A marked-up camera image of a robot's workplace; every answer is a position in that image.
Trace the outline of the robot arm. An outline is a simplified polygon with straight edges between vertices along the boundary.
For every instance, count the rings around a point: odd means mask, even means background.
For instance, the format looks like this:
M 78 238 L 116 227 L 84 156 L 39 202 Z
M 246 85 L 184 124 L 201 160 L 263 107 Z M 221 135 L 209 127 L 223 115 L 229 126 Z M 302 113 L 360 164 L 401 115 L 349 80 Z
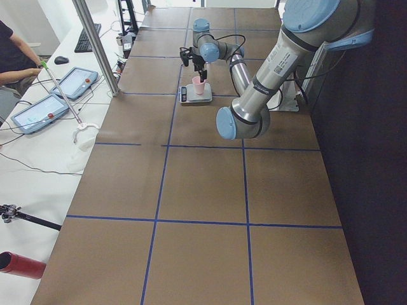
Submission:
M 216 115 L 216 126 L 224 139 L 252 139 L 270 126 L 267 103 L 278 92 L 298 62 L 321 46 L 340 51 L 371 42 L 376 1 L 287 1 L 277 42 L 255 75 L 251 76 L 240 46 L 217 41 L 208 20 L 193 23 L 193 45 L 182 57 L 192 60 L 202 81 L 205 65 L 219 59 L 229 63 L 239 96 Z

